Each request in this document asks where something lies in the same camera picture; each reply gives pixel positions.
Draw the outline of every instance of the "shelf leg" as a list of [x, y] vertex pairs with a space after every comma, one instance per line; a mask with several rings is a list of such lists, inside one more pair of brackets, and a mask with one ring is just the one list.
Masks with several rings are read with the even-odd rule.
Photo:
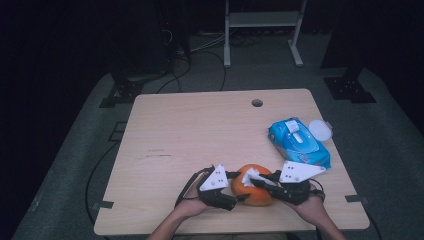
[[229, 1], [225, 1], [225, 43], [224, 43], [224, 66], [230, 67], [231, 56], [230, 56], [230, 6]]
[[298, 67], [303, 66], [303, 61], [302, 61], [302, 58], [300, 57], [299, 51], [297, 50], [296, 44], [297, 44], [297, 39], [299, 38], [300, 27], [302, 26], [303, 16], [305, 15], [306, 2], [307, 0], [302, 0], [302, 5], [300, 7], [299, 14], [297, 15], [296, 27], [294, 29], [293, 39], [288, 41], [290, 51], [292, 52], [294, 61], [296, 63], [296, 66]]

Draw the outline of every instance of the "human hand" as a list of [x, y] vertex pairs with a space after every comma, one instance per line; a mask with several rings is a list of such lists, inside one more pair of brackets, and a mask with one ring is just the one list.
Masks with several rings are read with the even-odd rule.
[[[315, 189], [315, 185], [311, 184], [311, 190]], [[297, 206], [288, 202], [284, 203], [291, 207], [303, 220], [316, 226], [325, 236], [325, 239], [346, 240], [325, 210], [321, 197], [311, 193], [305, 202]]]
[[[316, 186], [311, 184], [311, 190], [315, 189]], [[323, 219], [330, 218], [324, 208], [323, 200], [319, 196], [312, 193], [309, 195], [309, 198], [305, 202], [297, 206], [288, 202], [284, 203], [291, 207], [303, 220], [315, 226], [322, 222]]]
[[200, 201], [198, 198], [199, 195], [197, 193], [197, 185], [204, 175], [205, 173], [201, 174], [199, 178], [193, 182], [184, 195], [183, 200], [175, 207], [174, 211], [176, 211], [182, 217], [194, 217], [211, 208]]

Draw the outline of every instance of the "metal shelf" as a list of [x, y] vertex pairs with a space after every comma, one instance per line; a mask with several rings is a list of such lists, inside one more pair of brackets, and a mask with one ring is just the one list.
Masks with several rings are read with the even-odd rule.
[[229, 27], [296, 26], [298, 15], [297, 11], [230, 13]]

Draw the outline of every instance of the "white lid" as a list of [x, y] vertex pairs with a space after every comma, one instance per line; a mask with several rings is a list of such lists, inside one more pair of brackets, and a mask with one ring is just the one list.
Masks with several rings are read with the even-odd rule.
[[327, 141], [333, 136], [333, 132], [323, 120], [313, 120], [309, 123], [309, 131], [318, 141]]

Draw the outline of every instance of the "wooden table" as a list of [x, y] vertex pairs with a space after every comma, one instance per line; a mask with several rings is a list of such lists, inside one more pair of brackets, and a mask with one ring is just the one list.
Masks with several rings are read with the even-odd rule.
[[[261, 107], [252, 105], [262, 101]], [[100, 208], [99, 235], [150, 234], [173, 209], [193, 173], [212, 164], [237, 171], [248, 163], [272, 172], [284, 160], [267, 138], [272, 123], [298, 117], [322, 119], [306, 89], [141, 95], [135, 100]], [[364, 229], [368, 218], [332, 140], [324, 142], [332, 168], [315, 177], [325, 188], [325, 206], [340, 229]], [[313, 230], [289, 207], [242, 203], [213, 209], [184, 222], [177, 234]]]

